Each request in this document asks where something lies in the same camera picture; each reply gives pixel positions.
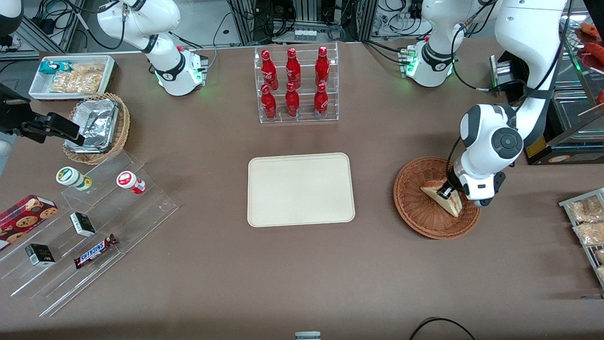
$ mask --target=sausage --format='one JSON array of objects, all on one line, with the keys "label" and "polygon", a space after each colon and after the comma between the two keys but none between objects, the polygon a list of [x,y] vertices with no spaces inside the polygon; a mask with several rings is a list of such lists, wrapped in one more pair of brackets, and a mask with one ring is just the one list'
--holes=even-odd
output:
[{"label": "sausage", "polygon": [[600,32],[598,32],[598,29],[596,28],[596,26],[593,26],[592,24],[589,24],[587,22],[582,22],[581,30],[584,33],[589,34],[590,36],[592,36],[596,39],[600,39]]}]

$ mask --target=wrapped bread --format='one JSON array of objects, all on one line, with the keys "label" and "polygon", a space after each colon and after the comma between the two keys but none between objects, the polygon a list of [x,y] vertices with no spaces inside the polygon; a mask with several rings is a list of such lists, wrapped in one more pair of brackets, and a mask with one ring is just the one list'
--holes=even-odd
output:
[{"label": "wrapped bread", "polygon": [[604,281],[604,266],[596,268],[596,274],[598,274],[600,280]]},{"label": "wrapped bread", "polygon": [[439,194],[437,193],[437,191],[442,188],[444,183],[445,180],[428,181],[423,184],[421,190],[426,195],[430,196],[431,199],[435,200],[436,203],[443,207],[449,214],[453,215],[454,217],[459,217],[462,205],[461,199],[459,198],[459,194],[457,193],[457,191],[453,190],[451,196],[447,200],[439,196]]},{"label": "wrapped bread", "polygon": [[586,246],[604,244],[604,223],[583,223],[577,226],[577,236]]},{"label": "wrapped bread", "polygon": [[604,249],[596,251],[596,258],[600,261],[600,264],[604,264]]},{"label": "wrapped bread", "polygon": [[597,196],[572,202],[568,210],[578,223],[596,223],[604,220],[604,208]]}]

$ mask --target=wooden skewer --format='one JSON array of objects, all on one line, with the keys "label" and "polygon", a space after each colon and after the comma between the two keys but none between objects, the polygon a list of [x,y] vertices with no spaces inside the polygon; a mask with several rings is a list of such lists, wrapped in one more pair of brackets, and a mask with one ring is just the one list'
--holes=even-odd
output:
[{"label": "wooden skewer", "polygon": [[587,112],[593,110],[594,108],[597,108],[597,107],[602,106],[602,105],[604,105],[604,103],[600,103],[600,104],[598,104],[598,105],[596,105],[596,106],[594,106],[594,107],[592,107],[592,108],[590,108],[588,110],[585,110],[585,111],[581,112],[580,114],[578,114],[577,117],[582,116],[582,115],[586,114]]}]

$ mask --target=snickers bar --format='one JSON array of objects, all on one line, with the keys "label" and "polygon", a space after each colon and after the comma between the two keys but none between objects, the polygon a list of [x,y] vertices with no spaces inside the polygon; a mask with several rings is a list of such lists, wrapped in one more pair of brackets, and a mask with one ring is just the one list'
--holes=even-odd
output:
[{"label": "snickers bar", "polygon": [[75,268],[82,268],[86,263],[94,260],[97,256],[101,255],[104,251],[109,249],[111,246],[117,243],[117,240],[111,234],[109,237],[105,238],[101,243],[94,246],[91,250],[85,252],[79,258],[74,260]]}]

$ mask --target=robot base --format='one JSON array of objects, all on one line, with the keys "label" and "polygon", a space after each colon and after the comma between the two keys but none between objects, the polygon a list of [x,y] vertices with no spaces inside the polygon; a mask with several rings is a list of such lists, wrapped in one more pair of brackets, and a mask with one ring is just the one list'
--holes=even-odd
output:
[{"label": "robot base", "polygon": [[166,81],[161,79],[157,72],[155,73],[159,84],[172,96],[184,96],[198,87],[205,86],[208,74],[208,59],[202,59],[200,55],[190,51],[181,51],[181,53],[185,57],[185,67],[176,79]]},{"label": "robot base", "polygon": [[403,78],[411,78],[421,86],[437,87],[451,75],[453,72],[452,65],[447,67],[443,63],[443,68],[440,71],[434,71],[432,66],[423,60],[422,48],[425,44],[425,41],[420,41],[399,52],[399,61],[408,63],[408,65],[400,66],[400,73]]}]

